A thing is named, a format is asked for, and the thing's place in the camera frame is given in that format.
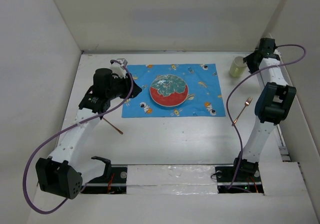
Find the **red and teal plate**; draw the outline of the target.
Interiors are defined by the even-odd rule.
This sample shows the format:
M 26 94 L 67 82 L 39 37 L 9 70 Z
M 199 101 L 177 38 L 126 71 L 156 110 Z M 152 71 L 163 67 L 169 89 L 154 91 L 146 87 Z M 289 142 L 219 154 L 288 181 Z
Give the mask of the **red and teal plate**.
M 182 104 L 189 93 L 189 87 L 179 76 L 166 74 L 158 76 L 150 85 L 152 100 L 163 107 L 175 107 Z

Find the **blue space-print cloth placemat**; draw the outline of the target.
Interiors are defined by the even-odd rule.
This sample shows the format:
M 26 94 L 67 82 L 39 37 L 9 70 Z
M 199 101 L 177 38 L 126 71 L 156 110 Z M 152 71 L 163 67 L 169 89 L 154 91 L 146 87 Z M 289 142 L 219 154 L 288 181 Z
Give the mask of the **blue space-print cloth placemat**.
M 142 92 L 123 105 L 123 118 L 224 117 L 215 64 L 131 65 Z

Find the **copper fork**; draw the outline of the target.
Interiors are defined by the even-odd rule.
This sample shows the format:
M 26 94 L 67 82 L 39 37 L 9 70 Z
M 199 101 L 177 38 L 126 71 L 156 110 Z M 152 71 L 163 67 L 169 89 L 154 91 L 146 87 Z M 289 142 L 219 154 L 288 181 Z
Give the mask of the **copper fork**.
M 239 118 L 241 117 L 242 113 L 244 112 L 244 110 L 246 109 L 246 107 L 248 107 L 251 102 L 253 100 L 253 97 L 248 97 L 247 100 L 244 103 L 244 107 L 242 108 L 242 110 L 240 111 L 240 113 L 238 114 L 238 116 L 236 117 L 236 119 L 233 121 L 232 126 L 235 126 L 235 124 L 237 123 L 237 121 L 239 120 Z

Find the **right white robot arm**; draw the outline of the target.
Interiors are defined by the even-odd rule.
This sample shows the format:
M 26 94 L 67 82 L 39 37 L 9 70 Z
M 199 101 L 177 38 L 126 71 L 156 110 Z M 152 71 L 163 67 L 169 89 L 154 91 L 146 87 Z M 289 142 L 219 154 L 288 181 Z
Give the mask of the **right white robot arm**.
M 252 76 L 261 74 L 264 88 L 255 104 L 255 123 L 249 139 L 231 168 L 232 180 L 241 182 L 254 176 L 261 152 L 270 133 L 288 116 L 297 90 L 283 77 L 276 42 L 262 38 L 255 51 L 244 58 Z

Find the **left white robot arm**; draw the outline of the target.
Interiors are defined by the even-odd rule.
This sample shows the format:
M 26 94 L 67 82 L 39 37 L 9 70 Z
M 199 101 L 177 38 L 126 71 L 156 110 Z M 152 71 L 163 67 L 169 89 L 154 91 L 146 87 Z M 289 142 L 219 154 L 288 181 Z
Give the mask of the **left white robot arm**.
M 86 183 L 110 180 L 111 161 L 93 156 L 88 162 L 80 153 L 93 129 L 111 106 L 111 100 L 136 97 L 142 89 L 133 81 L 124 66 L 100 68 L 93 75 L 93 85 L 85 93 L 75 117 L 75 126 L 68 130 L 48 158 L 40 158 L 36 172 L 44 192 L 74 199 Z

